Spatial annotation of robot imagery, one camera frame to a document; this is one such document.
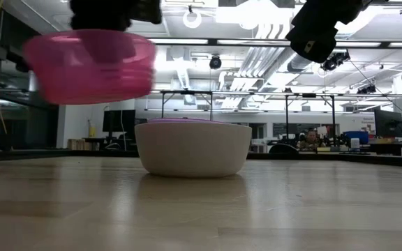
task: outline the plastic bowl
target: plastic bowl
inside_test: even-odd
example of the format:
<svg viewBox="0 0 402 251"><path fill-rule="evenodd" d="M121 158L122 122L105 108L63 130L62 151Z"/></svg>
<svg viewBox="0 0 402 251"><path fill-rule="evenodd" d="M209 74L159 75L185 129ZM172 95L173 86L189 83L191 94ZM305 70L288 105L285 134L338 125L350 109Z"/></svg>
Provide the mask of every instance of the plastic bowl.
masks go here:
<svg viewBox="0 0 402 251"><path fill-rule="evenodd" d="M150 93L154 44L139 35L106 30L46 34L24 45L44 99L86 105L139 98Z"/></svg>
<svg viewBox="0 0 402 251"><path fill-rule="evenodd" d="M242 125L206 122L144 123L135 127L137 149L151 174L218 178L244 165L252 130Z"/></svg>

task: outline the wall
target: wall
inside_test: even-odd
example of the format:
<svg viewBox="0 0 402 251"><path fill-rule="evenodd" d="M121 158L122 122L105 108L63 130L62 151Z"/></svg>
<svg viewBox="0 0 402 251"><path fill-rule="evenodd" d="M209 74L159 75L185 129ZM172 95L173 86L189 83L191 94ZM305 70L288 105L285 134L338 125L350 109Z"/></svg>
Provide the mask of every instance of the wall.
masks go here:
<svg viewBox="0 0 402 251"><path fill-rule="evenodd" d="M97 105L62 105L59 108L57 148L66 148L68 139L81 139L89 135L89 122L96 128L96 137L106 137L103 132L103 115L106 110L134 109L135 101L103 103Z"/></svg>

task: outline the computer screen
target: computer screen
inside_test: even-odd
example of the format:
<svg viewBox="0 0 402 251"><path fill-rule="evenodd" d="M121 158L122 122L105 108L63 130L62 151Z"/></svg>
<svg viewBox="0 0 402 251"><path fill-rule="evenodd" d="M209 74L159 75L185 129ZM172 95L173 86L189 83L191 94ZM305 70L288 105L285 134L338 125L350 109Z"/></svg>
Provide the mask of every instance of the computer screen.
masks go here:
<svg viewBox="0 0 402 251"><path fill-rule="evenodd" d="M135 110L105 111L103 115L103 132L128 132L134 134Z"/></svg>
<svg viewBox="0 0 402 251"><path fill-rule="evenodd" d="M402 116L398 112L375 110L376 136L402 137Z"/></svg>

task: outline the pink bowl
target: pink bowl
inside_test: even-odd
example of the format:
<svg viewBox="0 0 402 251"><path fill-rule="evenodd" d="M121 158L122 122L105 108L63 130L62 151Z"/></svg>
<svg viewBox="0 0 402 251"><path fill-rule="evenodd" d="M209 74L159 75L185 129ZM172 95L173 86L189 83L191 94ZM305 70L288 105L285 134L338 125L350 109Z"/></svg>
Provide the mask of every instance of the pink bowl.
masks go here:
<svg viewBox="0 0 402 251"><path fill-rule="evenodd" d="M155 46L141 36L105 30L46 34L24 45L44 99L86 105L139 98L153 84Z"/></svg>

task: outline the white bowl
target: white bowl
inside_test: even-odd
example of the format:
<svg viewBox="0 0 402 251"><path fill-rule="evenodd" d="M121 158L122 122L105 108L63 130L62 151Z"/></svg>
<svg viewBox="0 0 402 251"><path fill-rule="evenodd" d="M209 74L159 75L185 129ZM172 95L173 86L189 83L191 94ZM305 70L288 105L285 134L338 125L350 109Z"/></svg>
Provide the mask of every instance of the white bowl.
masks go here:
<svg viewBox="0 0 402 251"><path fill-rule="evenodd" d="M244 165L252 130L226 123L144 123L135 127L144 168L156 175L216 178Z"/></svg>

